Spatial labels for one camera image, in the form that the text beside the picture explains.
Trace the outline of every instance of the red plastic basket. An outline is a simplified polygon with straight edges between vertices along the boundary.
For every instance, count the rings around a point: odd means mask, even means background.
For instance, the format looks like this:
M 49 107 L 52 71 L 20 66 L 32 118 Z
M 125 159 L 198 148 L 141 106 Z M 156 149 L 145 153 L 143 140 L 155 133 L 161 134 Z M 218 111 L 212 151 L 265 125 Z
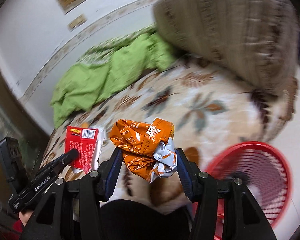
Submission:
M 205 171 L 215 179 L 244 172 L 248 176 L 248 188 L 272 227 L 284 214 L 290 200 L 291 176 L 285 158 L 276 148 L 256 141 L 239 143 L 215 157 Z M 222 220 L 220 201 L 215 239 L 221 239 Z

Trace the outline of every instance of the white wall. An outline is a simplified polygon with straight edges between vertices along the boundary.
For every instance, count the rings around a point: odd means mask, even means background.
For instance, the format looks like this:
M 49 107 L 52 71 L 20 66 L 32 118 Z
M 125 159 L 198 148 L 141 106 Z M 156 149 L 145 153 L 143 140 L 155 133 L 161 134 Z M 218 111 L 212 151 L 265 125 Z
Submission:
M 24 95 L 41 68 L 71 38 L 104 15 L 134 1 L 87 0 L 64 15 L 56 0 L 7 0 L 0 9 L 0 70 L 16 98 Z M 67 25 L 82 13 L 87 22 L 70 32 Z M 129 24 L 118 28 L 130 29 Z M 42 87 L 44 90 L 50 92 L 52 88 Z M 31 105 L 26 109 L 42 126 L 47 117 L 37 112 L 38 107 Z M 51 132 L 51 127 L 42 128 Z

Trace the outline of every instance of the green patterned fabric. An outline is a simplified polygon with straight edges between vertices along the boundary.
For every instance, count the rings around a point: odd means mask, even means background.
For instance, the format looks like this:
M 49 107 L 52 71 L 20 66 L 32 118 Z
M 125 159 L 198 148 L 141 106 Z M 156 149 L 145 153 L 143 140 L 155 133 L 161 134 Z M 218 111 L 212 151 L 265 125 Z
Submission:
M 95 103 L 125 89 L 143 70 L 166 70 L 176 60 L 172 52 L 155 25 L 88 49 L 55 87 L 51 100 L 55 127 L 73 111 L 89 111 Z

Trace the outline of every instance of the crumpled plastic wrapper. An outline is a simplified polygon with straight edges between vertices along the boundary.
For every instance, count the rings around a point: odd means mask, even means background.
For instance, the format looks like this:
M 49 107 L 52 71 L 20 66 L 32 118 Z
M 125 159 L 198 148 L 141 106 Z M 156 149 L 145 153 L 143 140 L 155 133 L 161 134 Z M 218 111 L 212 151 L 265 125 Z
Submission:
M 173 123 L 160 118 L 152 124 L 120 119 L 112 127 L 110 140 L 123 150 L 128 170 L 151 183 L 177 171 L 173 134 Z

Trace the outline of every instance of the black device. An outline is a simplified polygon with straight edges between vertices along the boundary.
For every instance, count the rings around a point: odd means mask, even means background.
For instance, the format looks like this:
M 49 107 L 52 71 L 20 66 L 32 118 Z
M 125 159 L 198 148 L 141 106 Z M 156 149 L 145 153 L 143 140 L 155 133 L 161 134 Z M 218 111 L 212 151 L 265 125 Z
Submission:
M 0 150 L 6 149 L 6 144 L 11 147 L 16 143 L 13 140 L 11 142 L 14 144 L 3 143 Z M 182 149 L 177 149 L 176 153 L 183 190 L 191 202 L 199 203 L 190 240 L 214 239 L 219 198 L 225 200 L 223 240 L 276 240 L 261 207 L 240 178 L 234 176 L 216 180 L 208 173 L 201 172 L 195 163 L 189 162 Z M 18 197 L 13 200 L 22 203 L 19 204 L 20 208 L 27 208 L 31 203 L 25 200 L 29 194 L 27 192 L 31 192 L 31 199 L 40 199 L 20 240 L 107 239 L 100 218 L 99 201 L 108 201 L 114 192 L 122 166 L 122 150 L 115 148 L 108 161 L 102 162 L 97 171 L 89 172 L 82 179 L 65 182 L 63 178 L 57 178 L 58 172 L 76 154 L 75 150 L 71 150 L 62 155 L 63 159 L 60 157 L 47 164 L 36 176 L 37 179 L 28 182 L 25 189 L 19 188 Z M 8 159 L 7 170 L 11 160 L 15 158 Z M 18 174 L 20 178 L 24 177 L 22 169 L 18 170 Z M 51 177 L 49 181 L 38 188 L 42 179 L 48 176 Z M 51 187 L 42 195 L 48 184 Z M 80 228 L 76 227 L 73 219 L 74 199 L 79 199 Z
M 16 139 L 6 137 L 0 141 L 0 162 L 7 182 L 12 189 L 9 206 L 17 214 L 24 208 L 34 209 L 43 192 L 58 178 L 63 169 L 79 156 L 75 149 L 61 155 L 44 166 L 35 178 L 29 181 L 21 162 L 21 152 Z

